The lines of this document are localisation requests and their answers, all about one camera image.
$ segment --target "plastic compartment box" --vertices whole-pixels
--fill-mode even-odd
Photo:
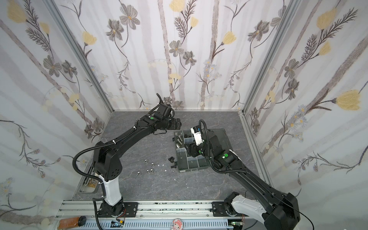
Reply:
[[[219,138],[222,148],[232,149],[229,138],[226,135],[226,131],[223,128],[210,129]],[[184,130],[174,133],[174,142],[176,148],[176,164],[178,166],[179,172],[196,171],[201,169],[206,169],[209,166],[209,162],[204,156],[199,155],[197,157],[189,156],[184,144],[190,144],[194,142],[194,137],[190,130]]]

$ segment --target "white arm segment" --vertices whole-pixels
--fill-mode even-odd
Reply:
[[[98,177],[100,177],[103,180],[103,184],[105,186],[106,203],[108,203],[111,206],[116,205],[117,202],[119,202],[119,200],[121,199],[121,193],[119,188],[119,176],[113,180],[110,180],[109,182],[106,182],[101,175],[99,175]]]
[[[265,222],[262,217],[262,213],[265,213],[266,210],[259,202],[247,199],[242,195],[237,195],[231,202],[231,205],[237,213],[242,213],[244,215],[252,217],[262,224]]]

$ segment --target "gray flower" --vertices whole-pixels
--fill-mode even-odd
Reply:
[[[257,111],[256,107],[254,107],[254,109],[251,111],[251,116],[255,118],[257,116],[257,113],[258,113],[258,111]]]
[[[299,82],[294,78],[288,83],[289,88],[285,90],[285,93],[289,94],[289,100],[295,98],[295,90],[298,90]]]
[[[180,110],[180,109],[183,109],[184,108],[184,102],[183,101],[175,101],[174,104],[173,104],[173,108],[174,109],[177,109],[177,110]]]
[[[285,72],[284,76],[287,77],[287,78],[294,78],[294,76],[295,76],[294,70],[296,70],[298,68],[298,64],[299,64],[299,62],[296,61],[295,58],[291,59],[289,61],[289,66],[285,67],[286,72]]]
[[[173,102],[173,100],[170,97],[164,97],[163,98],[163,103],[164,104],[171,104]]]
[[[181,47],[180,40],[172,41],[170,43],[170,47],[171,47],[171,49],[169,50],[169,52],[174,53],[174,57],[177,57],[178,54],[183,54],[184,53],[184,49],[180,48]]]
[[[262,38],[262,35],[264,33],[268,32],[268,25],[270,24],[270,22],[264,22],[264,21],[260,21],[256,27],[254,27],[255,31],[252,33],[248,33],[248,41],[252,41],[253,39],[256,39],[257,41],[260,41]]]
[[[253,120],[253,123],[252,123],[252,128],[254,130],[254,133],[257,133],[258,132],[258,129],[261,125],[259,124],[259,121],[257,119],[254,119]]]
[[[84,129],[85,134],[88,136],[88,139],[92,137],[93,128],[91,125],[87,125]]]
[[[124,15],[120,16],[121,24],[123,25],[129,24],[130,28],[132,29],[135,29],[136,24],[137,25],[141,24],[141,22],[135,18],[138,15],[137,10],[131,5],[128,5],[128,7],[126,7],[124,4],[121,4],[120,11],[123,14],[125,14],[125,16]]]
[[[284,15],[285,10],[286,10],[286,6],[283,6],[279,10],[279,16],[272,19],[270,26],[275,27],[275,26],[278,26],[280,24],[281,19],[282,19],[282,16]]]
[[[93,127],[95,128],[96,132],[100,132],[103,129],[102,121],[96,118],[96,120],[93,122]]]
[[[58,77],[60,75],[59,71],[61,70],[61,65],[60,63],[55,63],[54,59],[50,55],[43,60],[43,66],[49,70],[50,76],[55,74],[55,76]]]
[[[117,37],[119,40],[123,39],[121,33],[124,32],[124,28],[121,26],[118,20],[109,19],[109,24],[107,27],[110,29],[110,32],[106,32],[106,35],[109,36],[111,41],[114,41],[115,37]]]
[[[192,51],[190,52],[184,52],[183,58],[185,59],[185,65],[188,65],[189,62],[192,65],[195,65],[195,63],[197,62],[197,60],[193,59],[194,54]]]
[[[61,65],[63,66],[64,73],[69,74],[70,78],[73,78],[73,74],[77,75],[77,68],[72,67],[67,60]]]

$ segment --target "mounting plate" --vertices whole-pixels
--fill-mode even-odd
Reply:
[[[228,215],[228,212],[226,211],[225,202],[212,202],[212,209],[211,212],[213,212],[214,217],[219,216],[230,216]]]

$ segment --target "black plastic part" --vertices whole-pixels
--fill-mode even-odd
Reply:
[[[212,202],[211,212],[213,212],[214,217],[231,215],[228,211],[228,204],[225,204],[225,202],[218,202],[218,201]]]
[[[125,217],[135,217],[138,209],[137,202],[123,202],[121,199],[116,205],[110,206],[108,203],[102,201],[100,210],[97,212],[98,217],[117,217],[120,216],[125,209]]]
[[[78,226],[80,227],[80,226],[85,225],[85,224],[86,224],[86,221],[87,221],[86,216],[81,216],[81,217],[79,217],[79,220],[78,220]]]

